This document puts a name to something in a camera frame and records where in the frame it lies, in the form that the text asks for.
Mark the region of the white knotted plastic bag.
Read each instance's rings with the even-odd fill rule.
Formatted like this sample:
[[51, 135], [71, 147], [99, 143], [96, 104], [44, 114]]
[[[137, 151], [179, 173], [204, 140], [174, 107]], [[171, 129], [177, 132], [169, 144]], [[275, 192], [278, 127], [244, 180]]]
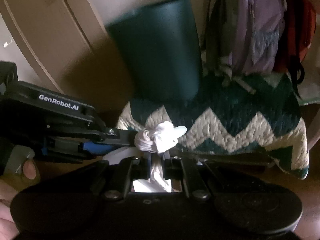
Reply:
[[175, 127], [171, 122], [164, 121], [154, 128], [143, 129], [135, 135], [133, 147], [121, 147], [105, 156], [103, 160], [110, 165], [119, 164], [128, 157], [142, 157], [147, 153], [151, 155], [151, 171], [148, 179], [135, 179], [133, 190], [139, 193], [165, 193], [172, 192], [171, 179], [165, 179], [161, 157], [174, 148], [178, 139], [187, 132], [185, 126]]

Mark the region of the dark teal trash bin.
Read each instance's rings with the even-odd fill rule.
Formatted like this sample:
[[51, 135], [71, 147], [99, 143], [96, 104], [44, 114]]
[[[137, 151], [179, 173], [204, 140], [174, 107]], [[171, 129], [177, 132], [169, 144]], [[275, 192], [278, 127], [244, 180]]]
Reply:
[[131, 76], [135, 98], [167, 102], [196, 96], [202, 62], [190, 0], [130, 10], [106, 30]]

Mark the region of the zigzag quilted blanket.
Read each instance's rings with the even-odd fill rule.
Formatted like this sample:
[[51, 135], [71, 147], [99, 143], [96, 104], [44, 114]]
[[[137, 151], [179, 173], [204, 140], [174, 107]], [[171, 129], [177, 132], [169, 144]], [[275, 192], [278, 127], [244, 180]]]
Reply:
[[141, 131], [169, 121], [185, 126], [180, 150], [209, 155], [263, 153], [285, 173], [304, 179], [309, 171], [305, 122], [286, 74], [207, 76], [187, 102], [133, 98], [117, 128]]

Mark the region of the beige wooden door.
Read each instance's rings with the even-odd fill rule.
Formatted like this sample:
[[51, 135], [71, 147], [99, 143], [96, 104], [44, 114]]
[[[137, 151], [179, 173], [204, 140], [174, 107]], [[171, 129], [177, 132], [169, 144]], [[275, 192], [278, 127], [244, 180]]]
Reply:
[[107, 33], [88, 0], [1, 0], [1, 13], [45, 87], [85, 100], [106, 96]]

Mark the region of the purple grey backpack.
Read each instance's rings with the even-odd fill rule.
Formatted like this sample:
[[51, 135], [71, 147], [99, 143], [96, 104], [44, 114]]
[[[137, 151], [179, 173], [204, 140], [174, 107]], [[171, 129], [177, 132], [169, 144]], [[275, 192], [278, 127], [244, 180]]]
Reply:
[[274, 68], [286, 0], [203, 0], [201, 49], [210, 74], [239, 81]]

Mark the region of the red black backpack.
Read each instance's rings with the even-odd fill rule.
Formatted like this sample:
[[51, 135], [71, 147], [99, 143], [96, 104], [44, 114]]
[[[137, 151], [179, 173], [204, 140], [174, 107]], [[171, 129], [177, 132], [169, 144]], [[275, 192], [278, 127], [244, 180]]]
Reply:
[[273, 71], [288, 72], [292, 88], [298, 95], [298, 85], [305, 77], [302, 61], [311, 47], [316, 30], [316, 11], [309, 0], [285, 0], [284, 27], [279, 38]]

